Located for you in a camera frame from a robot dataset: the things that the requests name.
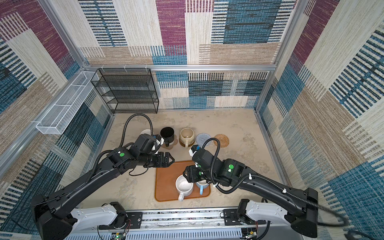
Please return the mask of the beige cream mug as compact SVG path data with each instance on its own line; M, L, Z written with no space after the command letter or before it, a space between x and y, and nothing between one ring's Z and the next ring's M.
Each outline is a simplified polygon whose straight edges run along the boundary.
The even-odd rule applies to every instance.
M195 142L195 133L190 128L184 128L180 132L179 142L183 142L184 144L189 144Z

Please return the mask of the light blue mug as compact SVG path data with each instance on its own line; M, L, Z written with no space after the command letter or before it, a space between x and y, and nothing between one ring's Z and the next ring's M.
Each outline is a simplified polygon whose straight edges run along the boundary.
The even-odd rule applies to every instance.
M210 184L207 183L206 180L202 180L196 183L196 186L199 188L200 195L204 193L204 189L206 189Z

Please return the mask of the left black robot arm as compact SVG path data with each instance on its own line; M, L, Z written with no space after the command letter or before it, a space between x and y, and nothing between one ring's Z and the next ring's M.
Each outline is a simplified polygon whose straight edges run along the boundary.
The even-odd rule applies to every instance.
M66 187L48 196L32 198L33 221L43 240L63 240L79 223L72 210L84 199L109 181L136 166L168 168L175 159L169 152L161 152L164 139L160 135L141 134L134 143L125 144L123 131L119 146L101 152L92 169Z

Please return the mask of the black mug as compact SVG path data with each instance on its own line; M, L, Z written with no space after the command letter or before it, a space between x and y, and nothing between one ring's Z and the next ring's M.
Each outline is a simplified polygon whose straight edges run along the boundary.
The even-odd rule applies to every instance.
M175 140L175 131L171 127L165 127L160 131L161 137L164 139L164 144L169 147Z

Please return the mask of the blue grey braided coaster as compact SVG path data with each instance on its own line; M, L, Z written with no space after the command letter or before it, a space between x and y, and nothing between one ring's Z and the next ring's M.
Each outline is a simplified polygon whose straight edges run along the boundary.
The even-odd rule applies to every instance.
M202 147L204 145L204 143L210 139L211 136L207 133L200 133L196 136L196 143Z

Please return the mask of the round brown wooden coaster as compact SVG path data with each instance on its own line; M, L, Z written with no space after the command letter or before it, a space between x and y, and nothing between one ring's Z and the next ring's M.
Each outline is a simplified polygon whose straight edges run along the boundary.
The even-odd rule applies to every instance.
M179 142L180 145L183 147L183 148L190 148L194 145L195 142L192 142L192 143L189 143L189 144L184 144L183 142Z

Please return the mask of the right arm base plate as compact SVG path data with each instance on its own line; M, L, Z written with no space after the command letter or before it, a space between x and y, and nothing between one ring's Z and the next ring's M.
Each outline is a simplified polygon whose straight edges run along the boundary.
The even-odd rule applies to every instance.
M220 213L220 217L225 221L226 226L256 226L257 224L265 225L267 223L266 220L252 220L247 216L245 210L224 209Z

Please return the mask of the woven rattan round coaster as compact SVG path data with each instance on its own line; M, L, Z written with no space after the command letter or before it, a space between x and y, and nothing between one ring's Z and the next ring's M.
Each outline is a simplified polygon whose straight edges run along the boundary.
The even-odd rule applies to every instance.
M230 139L227 135L217 134L214 138L219 140L221 148L226 148L230 144Z

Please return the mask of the paw shaped cork coaster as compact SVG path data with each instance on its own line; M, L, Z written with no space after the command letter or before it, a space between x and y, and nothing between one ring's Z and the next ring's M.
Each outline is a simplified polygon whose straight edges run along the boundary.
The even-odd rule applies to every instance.
M166 144L163 144L161 146L162 149L167 149L167 150L171 150L172 148L174 148L176 145L178 145L179 142L178 141L173 141L172 143L170 143L168 146L166 146Z

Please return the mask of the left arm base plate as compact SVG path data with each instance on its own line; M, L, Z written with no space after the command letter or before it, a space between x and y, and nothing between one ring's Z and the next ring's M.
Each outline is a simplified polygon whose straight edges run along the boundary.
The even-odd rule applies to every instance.
M143 212L120 213L110 225L99 226L99 230L139 229L141 227L142 217Z

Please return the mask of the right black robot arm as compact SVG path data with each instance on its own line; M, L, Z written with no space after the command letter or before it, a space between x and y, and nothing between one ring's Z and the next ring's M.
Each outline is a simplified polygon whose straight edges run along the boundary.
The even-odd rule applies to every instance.
M190 156L194 165L186 167L183 176L189 183L206 181L223 194L237 189L257 194L287 211L284 219L297 233L316 238L318 226L342 228L349 219L318 203L318 192L300 190L273 181L234 159L218 159L219 149L211 154L204 147L193 145Z

